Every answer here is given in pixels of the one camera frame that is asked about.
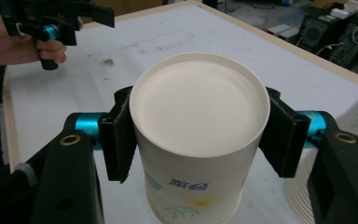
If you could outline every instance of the paper cup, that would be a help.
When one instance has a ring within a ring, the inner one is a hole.
[[[222,56],[180,54],[142,74],[130,109],[158,219],[227,221],[269,118],[260,80]]]

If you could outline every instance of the white table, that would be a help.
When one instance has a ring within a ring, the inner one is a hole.
[[[40,63],[10,66],[4,94],[9,158],[26,161],[62,129],[73,112],[106,112],[113,93],[131,86],[152,64],[203,51],[234,59],[282,93],[294,110],[325,110],[341,129],[358,134],[358,76],[197,2],[182,2],[117,18],[116,28],[92,23],[55,71]],[[95,152],[106,223],[158,223],[148,206],[139,154],[120,185],[106,178]],[[258,151],[241,205],[229,223],[300,223],[286,200],[285,180]]]

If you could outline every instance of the hand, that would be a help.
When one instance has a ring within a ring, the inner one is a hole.
[[[65,51],[66,46],[60,41],[38,40],[35,47],[30,35],[9,36],[0,16],[0,65],[31,63],[38,61],[39,57],[53,60],[55,63],[64,63]]]

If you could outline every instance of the white paper cup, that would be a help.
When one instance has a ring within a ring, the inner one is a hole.
[[[269,119],[260,80],[222,56],[180,54],[142,74],[130,109],[158,219],[226,222]]]

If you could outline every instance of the table surface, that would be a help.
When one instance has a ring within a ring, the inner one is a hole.
[[[32,157],[73,112],[106,112],[113,93],[134,85],[148,67],[185,52],[211,52],[242,63],[282,93],[294,110],[324,110],[342,130],[358,134],[358,75],[198,2],[117,17],[116,28],[95,23],[76,33],[76,47],[55,71],[40,63],[9,66],[4,109],[12,167]],[[311,149],[304,149],[304,154]],[[94,153],[106,223],[158,223],[145,196],[136,153],[128,180],[106,178],[103,153]],[[286,200],[284,179],[258,150],[229,223],[301,223]]]

